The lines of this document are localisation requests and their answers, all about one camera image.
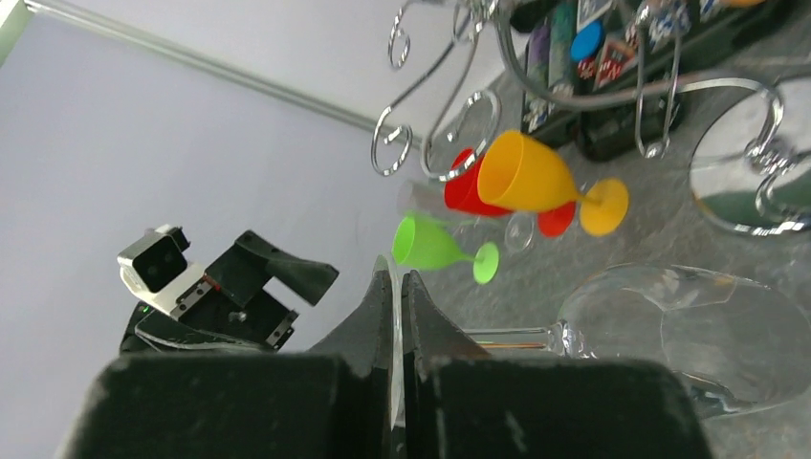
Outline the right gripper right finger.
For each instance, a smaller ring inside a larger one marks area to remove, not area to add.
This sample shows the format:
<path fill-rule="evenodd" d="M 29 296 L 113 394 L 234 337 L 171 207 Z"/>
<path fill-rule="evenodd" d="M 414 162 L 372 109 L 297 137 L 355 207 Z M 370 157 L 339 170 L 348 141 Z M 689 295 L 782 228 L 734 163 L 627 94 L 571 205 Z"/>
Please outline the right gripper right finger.
<path fill-rule="evenodd" d="M 708 458 L 687 395 L 639 360 L 499 359 L 401 283 L 411 458 Z"/>

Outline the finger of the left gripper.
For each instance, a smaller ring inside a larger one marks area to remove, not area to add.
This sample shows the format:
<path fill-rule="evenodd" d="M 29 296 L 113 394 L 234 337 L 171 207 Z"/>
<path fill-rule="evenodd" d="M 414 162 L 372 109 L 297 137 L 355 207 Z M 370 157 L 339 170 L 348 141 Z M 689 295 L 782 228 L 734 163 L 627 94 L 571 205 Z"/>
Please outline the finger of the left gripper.
<path fill-rule="evenodd" d="M 273 278 L 315 306 L 339 276 L 332 265 L 294 256 L 256 234 L 243 232 L 205 269 L 216 291 L 245 307 Z"/>
<path fill-rule="evenodd" d="M 135 336 L 157 352 L 262 352 L 249 340 L 198 330 L 163 313 L 152 312 L 134 327 Z"/>

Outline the clear wine glass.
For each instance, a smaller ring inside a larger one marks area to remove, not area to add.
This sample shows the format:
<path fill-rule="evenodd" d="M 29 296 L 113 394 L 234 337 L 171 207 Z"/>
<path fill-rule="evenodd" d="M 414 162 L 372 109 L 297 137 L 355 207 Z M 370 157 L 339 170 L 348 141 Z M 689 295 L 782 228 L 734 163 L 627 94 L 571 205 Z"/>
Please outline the clear wine glass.
<path fill-rule="evenodd" d="M 398 190 L 396 209 L 402 216 L 428 219 L 454 236 L 467 236 L 475 230 L 499 230 L 503 247 L 512 253 L 531 247 L 536 235 L 535 219 L 528 214 L 508 213 L 506 216 L 481 216 L 449 208 L 438 185 L 406 180 Z"/>
<path fill-rule="evenodd" d="M 466 335 L 496 355 L 655 362 L 700 421 L 763 411 L 810 386 L 810 324 L 800 308 L 753 280 L 698 268 L 615 266 L 579 286 L 547 326 Z"/>

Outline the red wine glass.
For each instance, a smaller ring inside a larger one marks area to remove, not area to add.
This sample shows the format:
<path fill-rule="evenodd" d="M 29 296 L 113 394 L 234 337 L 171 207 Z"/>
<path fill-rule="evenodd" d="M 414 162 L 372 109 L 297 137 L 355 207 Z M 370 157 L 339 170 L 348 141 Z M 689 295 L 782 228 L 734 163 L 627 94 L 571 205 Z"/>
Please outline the red wine glass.
<path fill-rule="evenodd" d="M 477 163 L 474 195 L 484 205 L 551 220 L 554 237 L 574 218 L 578 192 L 562 158 L 541 144 L 492 145 Z"/>

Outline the green wine glass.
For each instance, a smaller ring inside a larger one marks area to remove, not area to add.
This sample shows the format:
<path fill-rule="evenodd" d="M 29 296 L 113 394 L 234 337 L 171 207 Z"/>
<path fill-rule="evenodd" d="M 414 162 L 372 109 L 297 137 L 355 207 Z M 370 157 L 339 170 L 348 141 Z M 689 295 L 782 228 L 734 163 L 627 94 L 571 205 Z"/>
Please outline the green wine glass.
<path fill-rule="evenodd" d="M 493 280 L 500 262 L 495 243 L 487 242 L 475 253 L 466 253 L 444 227 L 417 215 L 401 220 L 393 237 L 391 255 L 396 263 L 417 270 L 438 271 L 455 263 L 470 263 L 472 277 L 480 285 Z"/>

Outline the yellow wine glass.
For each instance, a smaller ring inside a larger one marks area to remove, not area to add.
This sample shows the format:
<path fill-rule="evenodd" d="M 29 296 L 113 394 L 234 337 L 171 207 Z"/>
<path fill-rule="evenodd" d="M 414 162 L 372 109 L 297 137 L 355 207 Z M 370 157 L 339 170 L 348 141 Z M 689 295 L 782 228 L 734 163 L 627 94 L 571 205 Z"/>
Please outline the yellow wine glass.
<path fill-rule="evenodd" d="M 476 189 L 484 203 L 509 210 L 542 213 L 574 203 L 581 228 L 591 236 L 616 230 L 630 205 L 623 181 L 602 179 L 582 192 L 556 150 L 517 130 L 501 133 L 488 148 Z"/>

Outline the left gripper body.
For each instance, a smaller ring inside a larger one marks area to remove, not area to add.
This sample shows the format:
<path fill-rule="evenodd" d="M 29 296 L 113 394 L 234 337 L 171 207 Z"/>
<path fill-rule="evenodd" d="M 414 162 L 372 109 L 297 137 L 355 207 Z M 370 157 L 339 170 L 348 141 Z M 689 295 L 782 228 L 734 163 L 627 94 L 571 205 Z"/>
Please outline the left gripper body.
<path fill-rule="evenodd" d="M 247 306 L 240 307 L 208 284 L 201 285 L 208 289 L 206 294 L 176 321 L 194 329 L 262 344 L 267 347 L 264 352 L 271 353 L 279 351 L 294 332 L 298 313 L 267 292 L 259 293 Z M 121 339 L 122 354 L 157 352 L 134 333 L 135 325 L 152 312 L 159 311 L 143 301 L 137 303 Z"/>

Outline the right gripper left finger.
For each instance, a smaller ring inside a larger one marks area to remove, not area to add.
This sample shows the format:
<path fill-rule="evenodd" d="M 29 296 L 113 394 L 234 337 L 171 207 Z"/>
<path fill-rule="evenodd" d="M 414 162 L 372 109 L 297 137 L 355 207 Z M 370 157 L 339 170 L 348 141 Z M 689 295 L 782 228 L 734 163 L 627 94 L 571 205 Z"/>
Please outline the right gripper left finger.
<path fill-rule="evenodd" d="M 299 353 L 130 354 L 91 383 L 60 458 L 388 458 L 394 278 Z"/>

